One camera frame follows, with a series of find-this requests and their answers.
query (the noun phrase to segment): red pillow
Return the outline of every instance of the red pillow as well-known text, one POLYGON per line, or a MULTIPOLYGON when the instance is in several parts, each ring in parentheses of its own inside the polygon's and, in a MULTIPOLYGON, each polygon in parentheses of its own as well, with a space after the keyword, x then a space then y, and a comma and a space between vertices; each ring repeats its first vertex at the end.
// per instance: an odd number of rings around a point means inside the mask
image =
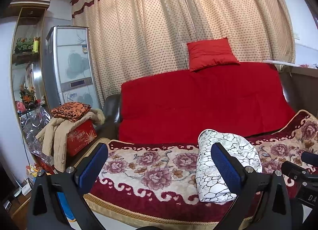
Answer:
POLYGON ((225 64, 240 64, 227 38, 187 43, 190 71, 225 64))

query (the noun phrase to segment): white wall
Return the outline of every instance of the white wall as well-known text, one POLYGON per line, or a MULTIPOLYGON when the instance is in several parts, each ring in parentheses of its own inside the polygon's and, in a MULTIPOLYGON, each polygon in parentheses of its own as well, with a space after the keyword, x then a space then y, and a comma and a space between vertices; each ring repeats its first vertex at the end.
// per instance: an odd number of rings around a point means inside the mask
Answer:
POLYGON ((318 29, 305 0, 285 0, 296 44, 296 63, 318 63, 318 29))
POLYGON ((15 115, 10 84, 11 44, 17 18, 0 19, 0 82, 1 82, 1 118, 0 118, 0 153, 3 162, 11 173, 20 181, 26 176, 28 161, 23 148, 22 135, 15 115))
POLYGON ((46 17, 72 20, 72 6, 63 0, 51 0, 46 17))

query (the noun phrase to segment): red floral blanket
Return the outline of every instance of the red floral blanket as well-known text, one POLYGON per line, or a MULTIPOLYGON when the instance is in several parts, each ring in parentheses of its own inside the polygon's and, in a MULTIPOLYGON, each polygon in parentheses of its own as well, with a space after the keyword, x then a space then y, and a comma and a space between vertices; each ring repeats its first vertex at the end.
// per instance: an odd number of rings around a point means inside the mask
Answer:
MULTIPOLYGON (((265 173, 280 169, 286 160, 314 172, 315 168, 302 163, 300 156, 305 150, 318 151, 317 132, 318 120, 301 110, 281 131, 248 140, 256 145, 265 173)), ((103 211, 108 210, 149 222, 215 225, 232 203, 219 205, 198 200, 197 144, 147 146, 112 140, 109 150, 90 195, 85 196, 104 215, 112 217, 103 211)), ((294 196, 294 181, 286 178, 286 184, 290 196, 294 196)), ((253 215, 258 198, 256 195, 247 217, 253 215)), ((116 219, 130 224, 122 218, 116 219)))

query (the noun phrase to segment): red gift box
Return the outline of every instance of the red gift box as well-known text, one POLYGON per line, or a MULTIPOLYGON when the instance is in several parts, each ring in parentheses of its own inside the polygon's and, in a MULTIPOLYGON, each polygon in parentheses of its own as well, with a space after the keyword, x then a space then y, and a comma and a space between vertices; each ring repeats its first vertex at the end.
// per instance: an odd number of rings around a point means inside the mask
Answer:
POLYGON ((91 120, 87 120, 67 135, 66 150, 70 156, 76 155, 97 137, 91 120))

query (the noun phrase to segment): toy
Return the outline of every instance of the toy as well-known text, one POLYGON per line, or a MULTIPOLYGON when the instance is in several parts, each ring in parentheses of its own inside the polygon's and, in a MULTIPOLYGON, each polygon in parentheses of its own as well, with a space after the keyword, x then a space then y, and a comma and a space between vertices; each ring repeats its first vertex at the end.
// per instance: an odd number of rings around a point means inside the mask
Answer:
POLYGON ((40 105, 44 105, 46 102, 45 102, 45 95, 41 96, 41 100, 39 102, 40 105))
POLYGON ((16 41, 15 53, 32 52, 33 49, 33 38, 18 38, 16 41))

